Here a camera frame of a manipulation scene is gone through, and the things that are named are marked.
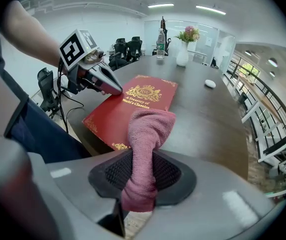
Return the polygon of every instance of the book cover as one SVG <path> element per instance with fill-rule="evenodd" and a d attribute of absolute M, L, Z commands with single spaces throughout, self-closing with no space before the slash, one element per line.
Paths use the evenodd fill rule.
<path fill-rule="evenodd" d="M 130 148 L 128 123 L 135 109 L 169 110 L 177 83 L 137 75 L 123 86 L 123 93 L 111 96 L 84 120 L 83 124 L 114 150 Z"/>

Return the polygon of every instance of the railing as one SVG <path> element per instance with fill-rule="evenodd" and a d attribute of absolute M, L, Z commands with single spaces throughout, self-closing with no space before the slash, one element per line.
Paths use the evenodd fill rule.
<path fill-rule="evenodd" d="M 248 74 L 243 74 L 242 72 L 239 71 L 239 69 L 243 69 L 245 70 Z M 237 64 L 234 61 L 231 61 L 229 64 L 229 67 L 227 69 L 227 74 L 230 75 L 230 79 L 229 81 L 232 83 L 232 85 L 235 84 L 235 82 L 238 79 L 239 74 L 243 74 L 246 76 L 254 76 L 255 80 L 255 86 L 269 99 L 269 101 L 271 102 L 272 106 L 274 107 L 274 109 L 276 110 L 278 117 L 281 119 L 281 124 L 278 125 L 275 130 L 277 130 L 277 135 L 279 136 L 275 136 L 273 134 L 273 132 L 275 133 L 275 130 L 273 130 L 271 132 L 271 136 L 265 136 L 265 146 L 267 147 L 265 150 L 259 150 L 259 156 L 261 156 L 261 152 L 263 152 L 263 154 L 268 155 L 274 151 L 276 151 L 277 149 L 279 149 L 280 147 L 282 147 L 284 144 L 286 144 L 286 106 L 284 105 L 284 103 L 281 101 L 281 99 L 274 93 L 274 91 L 272 89 L 269 88 L 268 85 L 266 85 L 259 77 L 257 77 L 256 75 L 252 74 L 249 70 L 247 70 L 246 68 L 242 67 L 241 65 Z M 247 96 L 248 96 L 248 101 L 249 103 L 252 105 L 255 102 L 255 97 L 253 96 L 253 94 L 246 88 L 246 86 L 243 84 L 240 89 L 240 92 L 244 92 Z M 270 121 L 268 121 L 269 118 L 266 118 L 266 115 L 264 114 L 264 111 L 262 110 L 261 107 L 259 107 L 256 112 L 255 112 L 256 117 L 258 118 L 259 121 L 259 125 L 262 129 L 262 132 L 265 133 L 266 131 L 268 131 L 269 129 L 271 129 L 271 127 L 273 127 L 273 125 L 270 125 Z M 273 124 L 276 124 L 275 119 L 273 118 L 273 116 L 270 114 L 270 117 L 272 119 Z M 254 128 L 254 132 L 256 135 L 256 138 L 258 138 L 256 130 L 255 130 L 255 126 L 254 123 L 252 121 L 253 124 L 253 128 Z M 278 160 L 280 160 L 281 162 L 286 160 L 286 154 L 282 153 L 280 155 L 275 156 Z"/>

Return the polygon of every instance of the pink flower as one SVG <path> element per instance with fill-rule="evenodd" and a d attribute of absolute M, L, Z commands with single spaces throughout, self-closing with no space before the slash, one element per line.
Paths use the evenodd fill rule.
<path fill-rule="evenodd" d="M 194 27 L 193 26 L 187 26 L 187 27 L 185 27 L 185 32 L 187 32 L 187 33 L 190 33 L 190 32 L 192 32 L 194 30 Z"/>

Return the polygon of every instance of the dark table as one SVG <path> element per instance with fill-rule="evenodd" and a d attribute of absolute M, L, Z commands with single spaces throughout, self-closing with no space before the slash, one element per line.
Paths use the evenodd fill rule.
<path fill-rule="evenodd" d="M 145 56 L 114 73 L 122 85 L 139 74 L 178 83 L 169 109 L 176 114 L 177 119 L 162 149 L 221 164 L 247 179 L 245 129 L 237 103 L 217 69 L 192 61 L 186 67 L 180 67 L 173 57 L 165 57 L 160 63 L 156 56 Z M 204 86 L 206 79 L 213 80 L 216 88 Z M 108 97 L 86 89 L 73 97 L 85 107 L 75 109 L 68 115 L 76 135 L 94 156 L 112 149 L 87 129 L 82 120 Z M 67 113 L 77 106 L 77 103 L 69 100 L 63 109 Z"/>

